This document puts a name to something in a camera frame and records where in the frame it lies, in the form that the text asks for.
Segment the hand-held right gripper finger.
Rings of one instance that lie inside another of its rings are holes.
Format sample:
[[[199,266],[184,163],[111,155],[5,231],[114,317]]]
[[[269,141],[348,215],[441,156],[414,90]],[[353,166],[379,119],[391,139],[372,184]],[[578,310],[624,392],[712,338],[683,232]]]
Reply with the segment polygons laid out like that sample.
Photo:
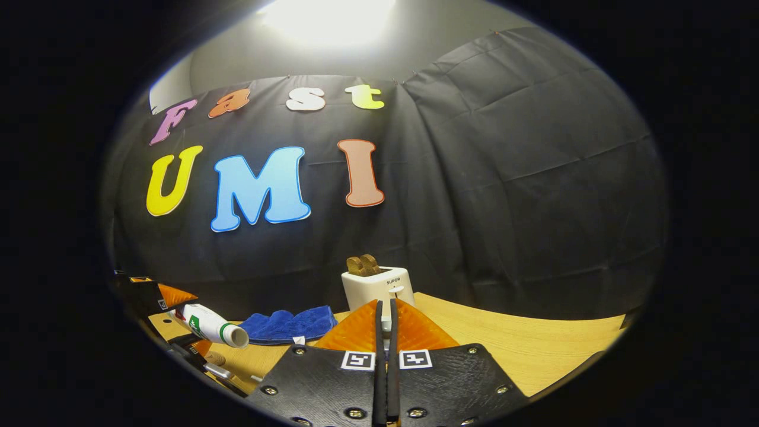
[[[483,426],[528,404],[483,345],[456,345],[398,298],[390,311],[387,415],[399,426]]]
[[[369,351],[293,344],[246,398],[250,408],[289,426],[377,426],[385,422],[387,373],[383,303],[363,306]]]

